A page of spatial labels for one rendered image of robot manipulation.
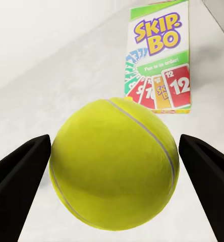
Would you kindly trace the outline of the tennis ball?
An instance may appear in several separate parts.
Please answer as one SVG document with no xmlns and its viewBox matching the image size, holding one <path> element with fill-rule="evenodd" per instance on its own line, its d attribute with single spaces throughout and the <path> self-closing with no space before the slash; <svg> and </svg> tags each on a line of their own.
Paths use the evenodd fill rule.
<svg viewBox="0 0 224 242">
<path fill-rule="evenodd" d="M 180 173 L 175 140 L 163 121 L 129 99 L 98 99 L 73 113 L 51 147 L 56 194 L 79 220 L 122 231 L 155 218 Z"/>
</svg>

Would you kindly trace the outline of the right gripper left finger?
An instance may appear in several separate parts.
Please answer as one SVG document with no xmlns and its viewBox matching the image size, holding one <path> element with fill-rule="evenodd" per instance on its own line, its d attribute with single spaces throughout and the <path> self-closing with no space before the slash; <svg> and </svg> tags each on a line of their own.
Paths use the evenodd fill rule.
<svg viewBox="0 0 224 242">
<path fill-rule="evenodd" d="M 0 242 L 18 242 L 51 156 L 48 134 L 0 160 Z"/>
</svg>

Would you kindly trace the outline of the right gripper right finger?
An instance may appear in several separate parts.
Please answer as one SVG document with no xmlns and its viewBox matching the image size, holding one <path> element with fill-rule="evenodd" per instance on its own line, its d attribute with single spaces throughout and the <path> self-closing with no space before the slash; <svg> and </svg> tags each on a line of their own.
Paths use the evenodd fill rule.
<svg viewBox="0 0 224 242">
<path fill-rule="evenodd" d="M 224 154 L 185 134 L 181 135 L 178 153 L 217 242 L 224 242 Z"/>
</svg>

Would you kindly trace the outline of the board game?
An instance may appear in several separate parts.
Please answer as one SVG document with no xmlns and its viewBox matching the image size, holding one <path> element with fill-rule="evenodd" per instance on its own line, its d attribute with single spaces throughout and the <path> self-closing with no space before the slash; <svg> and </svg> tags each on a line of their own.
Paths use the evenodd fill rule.
<svg viewBox="0 0 224 242">
<path fill-rule="evenodd" d="M 124 98 L 154 113 L 190 113 L 189 0 L 129 9 Z"/>
</svg>

